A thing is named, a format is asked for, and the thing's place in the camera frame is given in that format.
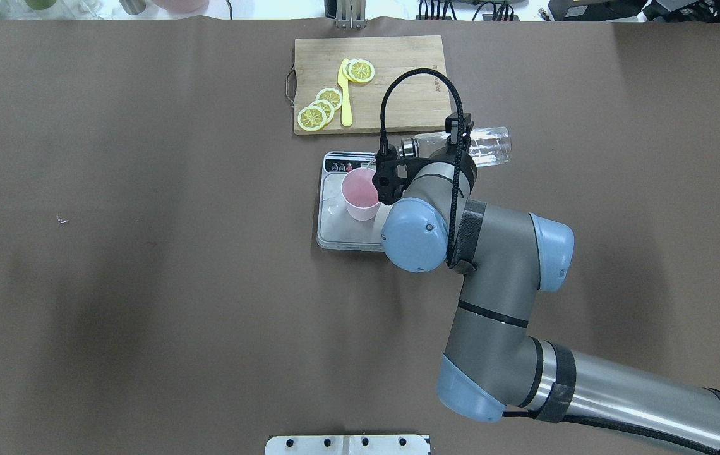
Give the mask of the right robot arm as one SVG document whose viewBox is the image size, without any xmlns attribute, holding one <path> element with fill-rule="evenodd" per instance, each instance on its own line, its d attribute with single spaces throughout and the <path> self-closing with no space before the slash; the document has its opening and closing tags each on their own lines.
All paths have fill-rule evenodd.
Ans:
<svg viewBox="0 0 720 455">
<path fill-rule="evenodd" d="M 382 247 L 403 270 L 443 263 L 463 276 L 441 358 L 437 395 L 470 420 L 509 416 L 573 423 L 720 454 L 720 391 L 571 351 L 527 334 L 540 291 L 556 291 L 573 231 L 470 198 L 477 170 L 456 146 L 429 157 L 378 150 L 373 183 L 390 212 Z"/>
</svg>

